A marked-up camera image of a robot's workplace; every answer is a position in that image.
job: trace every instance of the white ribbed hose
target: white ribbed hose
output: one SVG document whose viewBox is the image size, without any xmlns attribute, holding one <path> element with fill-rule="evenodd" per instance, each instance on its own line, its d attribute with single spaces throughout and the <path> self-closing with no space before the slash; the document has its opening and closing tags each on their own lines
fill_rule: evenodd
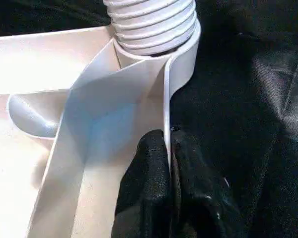
<svg viewBox="0 0 298 238">
<path fill-rule="evenodd" d="M 175 49 L 196 27 L 195 0 L 104 0 L 104 4 L 118 43 L 135 55 Z"/>
</svg>

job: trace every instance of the rounded plastic bump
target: rounded plastic bump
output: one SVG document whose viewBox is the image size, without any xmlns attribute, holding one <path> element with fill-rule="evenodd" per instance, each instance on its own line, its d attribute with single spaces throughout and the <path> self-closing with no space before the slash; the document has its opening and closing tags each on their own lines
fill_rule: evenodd
<svg viewBox="0 0 298 238">
<path fill-rule="evenodd" d="M 67 94 L 68 90 L 14 94 L 9 97 L 7 110 L 21 131 L 34 137 L 54 138 Z"/>
</svg>

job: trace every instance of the white plastic tray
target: white plastic tray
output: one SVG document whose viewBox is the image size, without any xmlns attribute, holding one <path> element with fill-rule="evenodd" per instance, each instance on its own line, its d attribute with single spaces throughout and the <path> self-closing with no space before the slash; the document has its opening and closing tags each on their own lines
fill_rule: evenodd
<svg viewBox="0 0 298 238">
<path fill-rule="evenodd" d="M 139 139 L 149 130 L 163 129 L 170 152 L 169 100 L 193 73 L 201 33 L 196 25 L 193 36 L 177 51 L 154 58 L 131 55 L 109 37 L 110 31 L 101 33 L 108 36 L 107 43 L 101 49 L 93 46 L 96 56 L 78 79 L 62 84 L 62 90 L 71 88 L 59 126 L 48 136 L 46 123 L 37 123 L 51 122 L 46 119 L 51 115 L 48 107 L 42 118 L 29 110 L 38 107 L 37 112 L 46 104 L 31 100 L 29 94 L 10 97 L 8 109 L 17 127 L 33 139 L 53 142 L 28 238 L 110 237 L 120 179 Z M 48 85 L 43 90 L 51 89 Z M 20 104 L 24 98 L 27 107 Z M 57 113 L 53 117 L 58 124 Z"/>
<path fill-rule="evenodd" d="M 0 238 L 25 237 L 54 142 L 56 131 L 28 130 L 40 129 L 33 115 L 52 115 L 57 129 L 67 91 L 110 39 L 111 27 L 0 37 Z M 28 134 L 11 122 L 10 94 Z"/>
</svg>

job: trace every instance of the white plastic part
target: white plastic part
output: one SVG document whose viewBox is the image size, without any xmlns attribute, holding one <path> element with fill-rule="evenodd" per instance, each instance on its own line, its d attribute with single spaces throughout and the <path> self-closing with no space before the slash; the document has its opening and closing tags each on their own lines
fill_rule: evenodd
<svg viewBox="0 0 298 238">
<path fill-rule="evenodd" d="M 197 22 L 186 44 L 158 58 L 117 48 L 124 62 L 134 57 L 130 65 L 103 77 L 98 77 L 102 69 L 93 67 L 93 74 L 79 78 L 65 105 L 28 238 L 110 237 L 119 183 L 139 139 L 164 129 L 170 148 L 169 104 L 164 101 L 190 79 L 200 33 Z M 111 47 L 109 42 L 90 65 L 97 65 Z M 176 74 L 170 85 L 169 72 Z"/>
<path fill-rule="evenodd" d="M 0 37 L 0 94 L 69 89 L 112 35 L 106 26 Z"/>
<path fill-rule="evenodd" d="M 135 55 L 175 49 L 194 32 L 194 0 L 104 0 L 119 44 Z"/>
<path fill-rule="evenodd" d="M 0 92 L 17 93 L 8 103 L 11 119 L 19 129 L 32 135 L 28 138 L 32 142 L 41 140 L 39 137 L 53 139 L 57 128 L 42 182 L 37 186 L 39 191 L 34 189 L 27 193 L 24 188 L 29 184 L 23 188 L 18 186 L 21 192 L 30 194 L 23 198 L 28 202 L 26 206 L 19 203 L 22 205 L 20 209 L 8 206 L 11 217 L 21 210 L 29 211 L 38 193 L 31 219 L 27 212 L 18 222 L 24 224 L 30 220 L 27 237 L 110 237 L 119 182 L 141 136 L 152 129 L 164 129 L 170 152 L 168 100 L 193 72 L 200 32 L 200 24 L 196 22 L 192 37 L 175 52 L 161 57 L 126 52 L 115 39 L 111 40 L 110 28 L 107 27 L 0 38 L 0 69 L 7 68 L 2 65 L 7 62 L 8 68 L 13 69 L 13 79 L 19 80 L 11 85 L 12 80 L 5 77 L 12 76 L 12 72 L 0 74 L 0 80 L 5 80 L 7 85 L 7 88 L 1 85 Z M 77 39 L 82 42 L 80 46 L 77 46 Z M 9 61 L 10 55 L 15 60 Z M 34 59 L 35 55 L 38 59 L 31 66 L 39 71 L 28 73 L 22 60 L 27 56 Z M 53 57 L 58 60 L 67 58 L 68 61 L 61 61 L 56 67 L 49 62 Z M 71 71 L 71 65 L 76 64 L 79 67 Z M 70 79 L 66 78 L 65 70 L 73 73 Z M 53 80 L 48 78 L 41 82 L 40 74 L 51 76 Z M 59 78 L 62 82 L 55 83 L 53 75 L 63 75 Z M 63 89 L 69 89 L 69 94 L 60 115 L 60 110 L 43 102 L 49 93 L 58 94 Z M 54 96 L 48 96 L 48 100 L 53 101 Z M 54 103 L 56 108 L 60 108 L 64 101 L 55 100 Z M 57 123 L 60 117 L 60 126 L 52 129 L 43 121 L 50 121 L 53 110 L 57 112 L 53 114 L 53 122 Z M 34 112 L 42 118 L 33 117 Z M 26 143 L 24 138 L 25 135 L 18 134 L 18 143 L 22 144 L 18 148 L 23 149 L 20 156 L 25 157 L 24 161 L 30 161 L 31 155 L 36 158 L 33 150 L 37 150 L 38 144 Z M 11 155 L 12 160 L 19 157 Z M 21 167 L 16 166 L 17 171 L 25 175 L 33 172 L 26 171 L 27 167 L 22 167 L 24 163 L 19 164 Z M 11 176 L 11 181 L 14 181 L 15 175 L 12 173 Z M 4 197 L 1 200 L 0 206 L 7 206 L 4 203 L 7 200 Z M 17 231 L 11 219 L 4 224 L 12 229 L 12 234 Z"/>
</svg>

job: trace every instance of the black cloth background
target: black cloth background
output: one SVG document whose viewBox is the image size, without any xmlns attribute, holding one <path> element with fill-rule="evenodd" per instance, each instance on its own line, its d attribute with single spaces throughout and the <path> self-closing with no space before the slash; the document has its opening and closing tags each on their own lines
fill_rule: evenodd
<svg viewBox="0 0 298 238">
<path fill-rule="evenodd" d="M 249 237 L 298 237 L 298 0 L 197 0 L 197 12 L 171 124 L 228 180 Z M 109 22 L 100 0 L 0 0 L 0 36 Z"/>
</svg>

